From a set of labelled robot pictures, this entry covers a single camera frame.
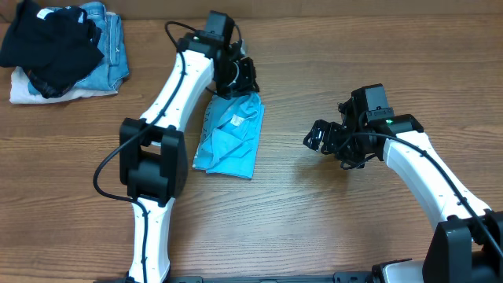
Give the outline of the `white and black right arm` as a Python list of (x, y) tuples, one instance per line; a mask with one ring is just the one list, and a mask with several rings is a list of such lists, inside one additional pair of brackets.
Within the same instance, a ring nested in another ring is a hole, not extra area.
[(500, 282), (502, 213), (462, 184), (416, 118), (395, 115), (381, 84), (352, 91), (338, 111), (341, 123), (315, 121), (303, 144), (333, 155), (344, 170), (362, 169), (373, 158), (384, 162), (404, 181), (434, 230), (424, 260), (376, 264), (357, 280)]

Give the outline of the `light blue printed t-shirt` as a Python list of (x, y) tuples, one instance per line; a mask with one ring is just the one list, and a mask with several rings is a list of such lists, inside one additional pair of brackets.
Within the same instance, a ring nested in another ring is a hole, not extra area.
[(193, 168), (208, 174), (252, 178), (264, 112), (257, 92), (229, 100), (214, 96), (204, 113)]

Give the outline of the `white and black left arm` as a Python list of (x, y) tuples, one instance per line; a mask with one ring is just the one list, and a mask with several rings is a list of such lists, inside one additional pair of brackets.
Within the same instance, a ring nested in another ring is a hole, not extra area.
[(211, 11), (204, 29), (190, 28), (174, 45), (175, 64), (154, 103), (119, 129), (119, 179), (134, 210), (134, 259), (126, 282), (167, 282), (170, 217), (185, 186), (189, 162), (184, 131), (211, 83), (219, 98), (259, 88), (253, 61), (232, 42), (235, 21)]

